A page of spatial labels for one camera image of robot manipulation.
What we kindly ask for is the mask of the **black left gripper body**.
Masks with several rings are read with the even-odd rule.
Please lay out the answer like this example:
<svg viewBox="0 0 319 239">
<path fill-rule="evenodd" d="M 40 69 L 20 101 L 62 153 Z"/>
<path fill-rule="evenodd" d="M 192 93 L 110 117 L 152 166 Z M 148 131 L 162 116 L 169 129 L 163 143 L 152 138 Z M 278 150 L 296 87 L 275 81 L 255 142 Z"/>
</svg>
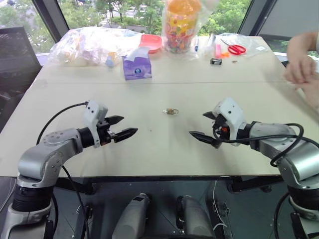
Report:
<svg viewBox="0 0 319 239">
<path fill-rule="evenodd" d="M 112 140 L 117 143 L 117 135 L 110 131 L 110 126 L 116 123 L 115 119 L 104 119 L 97 123 L 97 133 L 101 146 L 110 143 Z"/>
</svg>

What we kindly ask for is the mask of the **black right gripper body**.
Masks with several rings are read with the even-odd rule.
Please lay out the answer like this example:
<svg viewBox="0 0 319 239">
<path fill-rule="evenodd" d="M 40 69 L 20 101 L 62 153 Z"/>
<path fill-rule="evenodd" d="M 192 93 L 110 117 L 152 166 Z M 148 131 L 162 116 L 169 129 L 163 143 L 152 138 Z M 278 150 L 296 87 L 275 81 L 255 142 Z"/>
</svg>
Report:
<svg viewBox="0 0 319 239">
<path fill-rule="evenodd" d="M 226 118 L 222 114 L 216 117 L 212 128 L 216 139 L 229 139 L 229 126 L 226 124 Z"/>
</svg>

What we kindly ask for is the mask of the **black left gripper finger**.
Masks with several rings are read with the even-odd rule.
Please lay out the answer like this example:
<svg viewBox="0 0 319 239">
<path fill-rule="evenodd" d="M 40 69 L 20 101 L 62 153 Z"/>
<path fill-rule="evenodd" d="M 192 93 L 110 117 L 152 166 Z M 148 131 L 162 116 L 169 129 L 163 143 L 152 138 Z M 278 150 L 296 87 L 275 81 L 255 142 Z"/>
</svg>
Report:
<svg viewBox="0 0 319 239">
<path fill-rule="evenodd" d="M 123 119 L 124 119 L 123 116 L 114 115 L 114 116 L 107 117 L 107 123 L 109 125 L 115 125 Z"/>
<path fill-rule="evenodd" d="M 114 134 L 113 141 L 114 143 L 121 142 L 133 136 L 137 131 L 138 131 L 138 128 L 133 128 L 133 127 L 124 129 L 121 132 Z"/>
</svg>

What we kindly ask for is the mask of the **person's bare hand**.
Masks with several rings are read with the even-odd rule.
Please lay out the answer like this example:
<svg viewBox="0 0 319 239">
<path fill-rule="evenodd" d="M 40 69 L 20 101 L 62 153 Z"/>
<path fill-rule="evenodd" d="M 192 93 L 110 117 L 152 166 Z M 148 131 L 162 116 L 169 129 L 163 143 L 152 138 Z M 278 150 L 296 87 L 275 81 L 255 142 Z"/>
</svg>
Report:
<svg viewBox="0 0 319 239">
<path fill-rule="evenodd" d="M 308 83 L 316 75 L 315 61 L 307 54 L 287 55 L 285 78 L 291 83 Z"/>
</svg>

